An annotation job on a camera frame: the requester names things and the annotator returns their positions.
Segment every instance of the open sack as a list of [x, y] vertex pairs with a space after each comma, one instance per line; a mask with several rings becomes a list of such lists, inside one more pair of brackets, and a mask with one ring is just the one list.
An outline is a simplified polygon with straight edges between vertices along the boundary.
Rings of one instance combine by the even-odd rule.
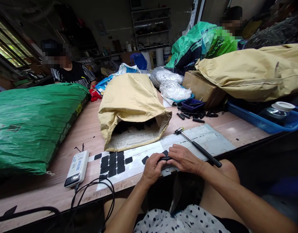
[[98, 111], [104, 150], [118, 152], [157, 141], [171, 116], [147, 75], [117, 76], [107, 85]]
[[265, 102], [298, 92], [298, 44], [234, 51], [195, 68], [234, 98]]

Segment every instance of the striped shirt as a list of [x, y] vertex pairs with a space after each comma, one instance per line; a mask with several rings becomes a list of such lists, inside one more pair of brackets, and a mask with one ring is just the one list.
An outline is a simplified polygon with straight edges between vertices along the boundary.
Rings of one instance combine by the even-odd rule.
[[90, 89], [91, 83], [95, 81], [93, 73], [83, 64], [72, 61], [72, 69], [67, 71], [63, 68], [51, 68], [54, 82], [78, 83]]

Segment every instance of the blue plastic tray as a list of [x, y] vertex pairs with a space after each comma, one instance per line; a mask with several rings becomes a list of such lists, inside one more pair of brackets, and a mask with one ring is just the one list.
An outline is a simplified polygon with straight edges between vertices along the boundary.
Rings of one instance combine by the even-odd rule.
[[298, 130], [298, 112], [291, 111], [290, 114], [284, 119], [284, 126], [275, 124], [272, 121], [266, 120], [265, 118], [258, 116], [254, 113], [246, 111], [234, 104], [228, 102], [228, 111], [234, 115], [246, 120], [252, 125], [266, 131], [270, 134], [280, 133], [283, 131], [293, 132]]

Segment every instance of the jar lid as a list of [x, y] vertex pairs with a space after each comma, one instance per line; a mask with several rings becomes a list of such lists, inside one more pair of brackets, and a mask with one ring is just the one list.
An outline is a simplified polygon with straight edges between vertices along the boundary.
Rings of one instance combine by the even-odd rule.
[[296, 106], [287, 102], [278, 101], [271, 105], [273, 108], [284, 111], [284, 112], [290, 112], [293, 110]]

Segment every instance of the green woven sack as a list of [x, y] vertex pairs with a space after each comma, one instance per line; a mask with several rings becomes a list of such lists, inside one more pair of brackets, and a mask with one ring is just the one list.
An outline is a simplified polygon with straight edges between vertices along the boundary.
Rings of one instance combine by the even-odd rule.
[[57, 83], [0, 93], [0, 177], [41, 175], [89, 100], [82, 85]]

